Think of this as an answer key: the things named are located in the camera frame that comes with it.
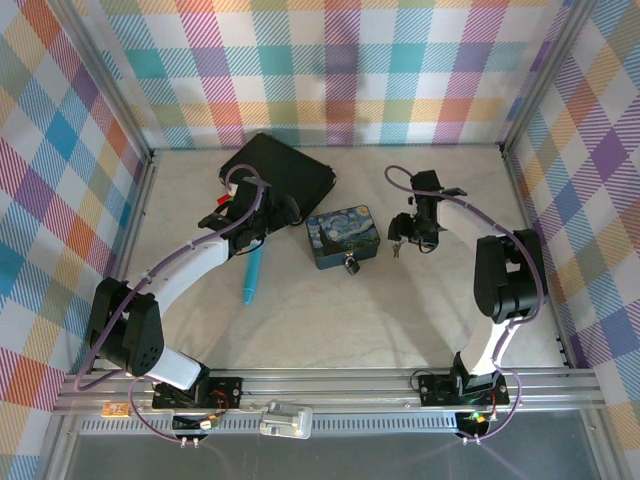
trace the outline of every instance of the black tablet case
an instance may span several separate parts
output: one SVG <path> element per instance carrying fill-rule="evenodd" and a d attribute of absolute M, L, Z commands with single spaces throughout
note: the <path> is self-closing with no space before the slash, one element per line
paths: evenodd
<path fill-rule="evenodd" d="M 336 183 L 336 174 L 331 167 L 264 133 L 249 140 L 220 168 L 220 180 L 224 183 L 227 172 L 240 163 L 251 165 L 262 180 L 291 195 L 300 209 L 300 223 Z M 231 183 L 238 183 L 246 176 L 247 171 L 237 170 L 231 175 Z"/>

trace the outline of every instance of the plaid fabric wall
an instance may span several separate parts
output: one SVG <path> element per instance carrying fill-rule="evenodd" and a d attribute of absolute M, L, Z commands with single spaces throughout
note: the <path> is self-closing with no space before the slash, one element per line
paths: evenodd
<path fill-rule="evenodd" d="M 27 479 L 141 162 L 44 0 L 0 3 L 0 479 Z"/>
<path fill-rule="evenodd" d="M 150 144 L 198 148 L 495 143 L 571 2 L 75 3 Z"/>
<path fill-rule="evenodd" d="M 640 478 L 640 3 L 602 0 L 519 143 L 563 323 Z"/>

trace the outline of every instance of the blue pen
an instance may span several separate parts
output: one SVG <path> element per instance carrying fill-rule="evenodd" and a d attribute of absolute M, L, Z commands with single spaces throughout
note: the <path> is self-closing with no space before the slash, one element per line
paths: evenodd
<path fill-rule="evenodd" d="M 262 258 L 262 247 L 256 248 L 248 255 L 247 273 L 244 277 L 244 304 L 251 305 L 253 295 L 258 288 L 258 273 L 260 272 L 260 260 Z"/>

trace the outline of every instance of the white floor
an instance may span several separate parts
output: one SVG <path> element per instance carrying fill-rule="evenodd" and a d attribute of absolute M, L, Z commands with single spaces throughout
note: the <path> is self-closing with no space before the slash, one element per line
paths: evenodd
<path fill-rule="evenodd" d="M 445 187 L 509 228 L 521 228 L 515 198 L 494 147 L 309 148 L 331 165 L 334 189 L 316 213 L 368 205 L 383 241 L 351 277 L 316 269 L 306 228 L 268 237 L 253 304 L 242 303 L 246 257 L 213 270 L 163 318 L 168 345 L 210 367 L 448 367 L 480 313 L 473 300 L 474 258 L 443 233 L 430 255 L 405 245 L 394 259 L 389 221 L 410 212 L 407 194 L 386 183 L 384 167 L 435 168 Z M 145 270 L 181 246 L 224 193 L 217 178 L 230 151 L 164 152 L 130 266 Z M 551 313 L 520 329 L 505 366 L 560 366 Z"/>

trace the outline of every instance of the blue marker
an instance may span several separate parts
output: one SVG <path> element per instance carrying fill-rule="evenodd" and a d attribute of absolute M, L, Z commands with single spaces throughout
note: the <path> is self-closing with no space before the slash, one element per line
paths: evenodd
<path fill-rule="evenodd" d="M 248 255 L 247 273 L 244 277 L 244 304 L 251 305 L 253 294 L 258 288 L 258 273 L 260 272 L 260 260 L 262 258 L 262 247 L 256 248 Z"/>

